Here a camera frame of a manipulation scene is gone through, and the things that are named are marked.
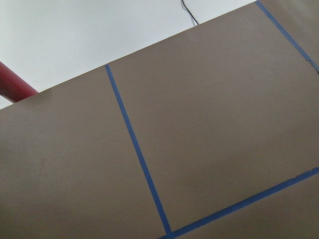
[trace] white wall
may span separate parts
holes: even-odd
[[[200,23],[253,0],[185,0]],[[193,27],[180,0],[0,0],[0,60],[38,91]],[[0,109],[10,104],[0,97]]]

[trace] brown panel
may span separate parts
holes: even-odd
[[[178,239],[317,239],[318,185],[316,175]]]
[[[319,164],[319,75],[254,3],[110,67],[174,230]]]
[[[0,111],[0,238],[164,231],[104,67]]]
[[[319,65],[319,1],[260,0],[260,2]]]

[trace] red pole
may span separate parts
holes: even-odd
[[[0,61],[0,95],[14,103],[36,93],[38,91]]]

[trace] blue tape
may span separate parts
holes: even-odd
[[[267,190],[265,190],[265,191],[263,191],[261,193],[258,193],[258,194],[254,195],[254,196],[252,196],[250,198],[247,198],[247,199],[245,199],[245,200],[243,200],[243,201],[241,201],[239,203],[236,203],[236,204],[234,204],[234,205],[232,205],[230,207],[227,207],[227,208],[225,208],[225,209],[223,209],[221,211],[218,211],[217,213],[211,214],[211,215],[209,215],[209,216],[207,216],[207,217],[205,217],[203,219],[200,219],[200,220],[198,220],[198,221],[196,221],[194,223],[191,223],[191,224],[189,224],[189,225],[187,225],[187,226],[185,226],[185,227],[183,227],[181,229],[178,229],[178,230],[172,232],[171,234],[174,237],[179,237],[179,236],[181,236],[183,234],[186,234],[186,233],[188,233],[188,232],[190,232],[190,231],[192,231],[192,230],[194,230],[196,228],[199,228],[199,227],[201,227],[201,226],[203,226],[205,224],[208,224],[208,223],[210,223],[212,221],[215,221],[215,220],[217,220],[217,219],[219,219],[219,218],[221,218],[223,216],[226,216],[226,215],[228,215],[230,213],[233,213],[233,212],[235,212],[235,211],[237,211],[237,210],[239,210],[239,209],[241,209],[243,207],[246,207],[246,206],[248,206],[250,204],[253,204],[253,203],[255,203],[255,202],[257,202],[257,201],[259,201],[259,200],[261,200],[263,198],[266,198],[266,197],[268,197],[268,196],[270,196],[270,195],[272,195],[274,193],[277,193],[277,192],[279,192],[279,191],[281,191],[281,190],[283,190],[285,188],[288,188],[288,187],[290,187],[290,186],[292,186],[292,185],[294,185],[296,183],[299,183],[299,182],[301,182],[301,181],[303,181],[303,180],[305,180],[307,178],[310,178],[311,176],[314,176],[314,175],[316,175],[318,173],[319,173],[319,167],[316,167],[316,168],[314,168],[314,169],[312,169],[310,171],[307,171],[307,172],[305,172],[305,173],[303,173],[303,174],[301,174],[301,175],[299,175],[299,176],[297,176],[295,178],[289,179],[289,180],[287,180],[287,181],[285,181],[285,182],[283,182],[281,184],[278,184],[278,185],[276,185],[276,186],[274,186],[274,187],[272,187],[270,189],[267,189]],[[168,238],[166,236],[163,236],[163,237],[161,237],[159,239],[168,239]]]
[[[166,217],[166,214],[165,214],[165,211],[164,211],[164,208],[160,202],[160,198],[159,198],[159,195],[156,191],[156,188],[155,188],[155,185],[154,185],[154,182],[151,178],[151,174],[149,172],[149,169],[146,165],[146,162],[144,160],[144,157],[143,157],[143,154],[142,154],[142,151],[141,151],[141,148],[140,148],[140,145],[138,143],[138,140],[135,136],[135,133],[134,133],[134,130],[133,130],[133,127],[131,125],[131,122],[130,122],[130,119],[129,119],[129,116],[125,110],[125,107],[124,107],[124,104],[123,104],[123,101],[122,101],[122,98],[120,96],[120,92],[118,90],[118,87],[115,83],[115,80],[114,80],[114,77],[113,77],[113,74],[112,74],[112,71],[111,71],[111,68],[109,65],[105,65],[105,68],[106,68],[106,71],[108,73],[108,76],[109,76],[109,79],[110,79],[110,82],[111,82],[111,85],[112,85],[112,88],[113,88],[113,91],[114,91],[114,94],[115,94],[115,97],[116,97],[116,100],[118,101],[118,104],[119,104],[119,107],[120,107],[120,110],[122,112],[122,116],[124,118],[124,121],[125,121],[125,124],[126,124],[126,127],[129,131],[129,134],[130,134],[130,137],[131,137],[131,140],[132,140],[132,143],[133,143],[133,146],[135,148],[135,152],[139,158],[139,161],[140,161],[140,164],[141,164],[141,167],[142,167],[142,170],[144,172],[144,175],[145,175],[145,178],[146,178],[146,181],[149,185],[149,188],[150,188],[150,191],[151,191],[151,194],[153,196],[153,200],[155,202],[155,205],[157,207],[157,210],[159,212],[159,216],[160,216],[160,219],[161,219],[161,222],[164,226],[164,229],[165,229],[165,232],[166,232],[166,235],[169,236],[171,234],[171,229],[170,229],[170,225],[168,223],[168,220],[167,220],[167,217]]]
[[[315,68],[319,74],[319,66],[310,58],[310,56],[299,46],[299,44],[289,35],[289,33],[279,24],[279,22],[272,16],[272,14],[265,8],[262,3],[257,0],[255,2],[261,11],[273,22],[273,24],[278,28],[278,30],[285,36],[285,38],[290,41],[290,43],[296,48],[297,51]]]

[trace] black cable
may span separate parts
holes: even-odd
[[[194,19],[194,21],[196,22],[197,25],[199,25],[198,21],[196,20],[196,18],[193,16],[193,14],[191,14],[190,10],[186,7],[184,0],[181,0],[181,3],[183,4],[185,10],[189,13],[189,15],[191,16],[191,18]]]

